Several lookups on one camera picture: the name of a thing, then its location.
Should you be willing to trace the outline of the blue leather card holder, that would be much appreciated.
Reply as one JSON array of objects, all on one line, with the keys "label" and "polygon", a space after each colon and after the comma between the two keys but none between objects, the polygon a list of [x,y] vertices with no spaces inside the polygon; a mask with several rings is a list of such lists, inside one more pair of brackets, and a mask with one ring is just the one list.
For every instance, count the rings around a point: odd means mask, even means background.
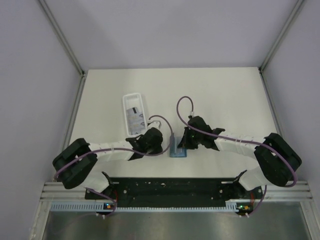
[{"label": "blue leather card holder", "polygon": [[185,148],[178,148],[178,145],[181,143],[181,136],[173,136],[170,138],[170,148],[169,148],[169,157],[170,158],[186,158],[187,150]]}]

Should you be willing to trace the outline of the white plastic basket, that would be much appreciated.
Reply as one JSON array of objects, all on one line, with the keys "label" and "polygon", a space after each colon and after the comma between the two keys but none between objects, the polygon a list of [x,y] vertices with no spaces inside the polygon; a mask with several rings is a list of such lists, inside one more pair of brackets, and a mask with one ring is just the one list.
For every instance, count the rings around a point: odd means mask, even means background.
[{"label": "white plastic basket", "polygon": [[130,93],[122,97],[124,122],[129,137],[136,137],[147,131],[147,120],[142,95]]}]

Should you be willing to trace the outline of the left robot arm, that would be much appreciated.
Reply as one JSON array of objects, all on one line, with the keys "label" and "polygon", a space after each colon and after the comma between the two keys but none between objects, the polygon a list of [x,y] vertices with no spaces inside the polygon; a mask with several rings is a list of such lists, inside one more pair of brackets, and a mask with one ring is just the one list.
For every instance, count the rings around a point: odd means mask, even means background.
[{"label": "left robot arm", "polygon": [[156,127],[149,128],[145,134],[112,143],[89,143],[78,138],[52,164],[57,180],[65,189],[88,188],[106,199],[114,191],[107,174],[107,163],[159,155],[163,152],[162,142],[163,135]]}]

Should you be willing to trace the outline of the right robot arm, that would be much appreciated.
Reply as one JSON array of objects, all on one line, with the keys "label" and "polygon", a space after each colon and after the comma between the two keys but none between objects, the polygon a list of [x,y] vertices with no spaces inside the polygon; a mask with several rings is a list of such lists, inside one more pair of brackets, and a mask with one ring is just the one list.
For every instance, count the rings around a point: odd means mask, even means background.
[{"label": "right robot arm", "polygon": [[180,148],[195,150],[199,145],[219,152],[232,152],[257,161],[258,166],[242,171],[235,179],[233,192],[245,198],[251,191],[263,185],[293,187],[297,181],[297,169],[302,160],[277,133],[266,137],[236,135],[223,128],[211,129],[200,116],[188,117]]}]

